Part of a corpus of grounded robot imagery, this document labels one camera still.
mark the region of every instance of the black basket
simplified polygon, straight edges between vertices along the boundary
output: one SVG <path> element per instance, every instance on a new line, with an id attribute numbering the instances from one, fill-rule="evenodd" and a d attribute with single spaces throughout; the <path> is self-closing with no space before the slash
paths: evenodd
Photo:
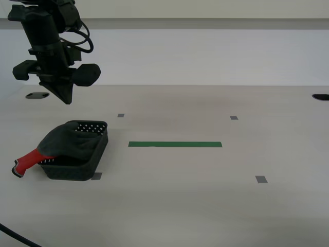
<path id="1" fill-rule="evenodd" d="M 94 132 L 102 135 L 90 160 L 82 161 L 72 157 L 59 156 L 53 159 L 46 159 L 38 164 L 50 179 L 86 181 L 94 176 L 95 170 L 108 143 L 107 123 L 103 121 L 83 120 L 73 120 L 70 122 L 79 123 L 79 127 L 76 131 Z"/>

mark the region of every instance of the white wall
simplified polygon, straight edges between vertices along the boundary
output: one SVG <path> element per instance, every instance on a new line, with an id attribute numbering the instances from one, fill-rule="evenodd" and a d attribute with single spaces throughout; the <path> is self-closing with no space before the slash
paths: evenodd
<path id="1" fill-rule="evenodd" d="M 24 41 L 28 42 L 28 40 L 23 37 L 24 31 L 22 34 L 17 31 L 0 30 L 0 98 L 14 93 L 23 85 L 22 82 L 14 78 L 12 69 L 20 63 L 18 62 L 19 59 L 24 57 L 21 54 L 21 49 L 28 47 L 28 45 L 23 44 Z"/>
<path id="2" fill-rule="evenodd" d="M 33 57 L 24 31 L 0 36 L 0 75 L 12 79 Z M 83 62 L 101 67 L 98 85 L 329 85 L 328 30 L 92 30 L 92 39 Z"/>
<path id="3" fill-rule="evenodd" d="M 9 13 L 16 3 L 0 4 Z M 328 0 L 76 0 L 76 5 L 83 18 L 329 17 Z"/>

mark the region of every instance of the perforated basket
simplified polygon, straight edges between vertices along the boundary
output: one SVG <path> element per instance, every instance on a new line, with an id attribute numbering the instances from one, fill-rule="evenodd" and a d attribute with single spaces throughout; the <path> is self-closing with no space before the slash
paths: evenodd
<path id="1" fill-rule="evenodd" d="M 70 122 L 79 123 L 76 131 L 97 133 L 102 136 L 90 160 L 82 161 L 72 157 L 59 156 L 44 160 L 38 164 L 50 179 L 86 181 L 93 177 L 108 143 L 107 123 L 103 121 L 84 120 L 73 120 Z"/>

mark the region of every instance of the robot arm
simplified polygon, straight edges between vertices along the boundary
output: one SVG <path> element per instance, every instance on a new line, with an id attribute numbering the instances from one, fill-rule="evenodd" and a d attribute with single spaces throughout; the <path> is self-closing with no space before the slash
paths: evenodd
<path id="1" fill-rule="evenodd" d="M 78 69 L 70 68 L 75 61 L 81 61 L 81 52 L 90 53 L 94 46 L 86 25 L 81 21 L 74 0 L 11 0 L 26 5 L 13 5 L 8 20 L 21 22 L 32 46 L 31 55 L 36 61 L 26 60 L 13 69 L 17 80 L 28 80 L 28 74 L 35 74 L 40 85 L 47 88 L 65 104 L 72 102 L 72 88 L 91 86 L 99 78 L 101 70 L 96 64 L 82 64 Z M 87 34 L 80 31 L 81 26 Z M 60 38 L 63 32 L 74 32 L 85 38 L 73 43 Z M 90 49 L 79 47 L 88 42 Z"/>

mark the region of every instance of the table surface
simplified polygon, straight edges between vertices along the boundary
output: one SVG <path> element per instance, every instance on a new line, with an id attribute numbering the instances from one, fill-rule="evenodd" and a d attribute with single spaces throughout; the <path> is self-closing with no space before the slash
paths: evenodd
<path id="1" fill-rule="evenodd" d="M 92 86 L 75 87 L 71 105 L 25 99 L 44 91 L 25 86 L 0 103 L 0 223 L 26 238 L 46 247 L 328 246 L 329 102 L 312 94 L 329 87 Z M 16 158 L 74 119 L 108 123 L 101 180 L 54 181 L 39 166 L 11 174 Z M 0 245 L 24 246 L 4 234 Z"/>

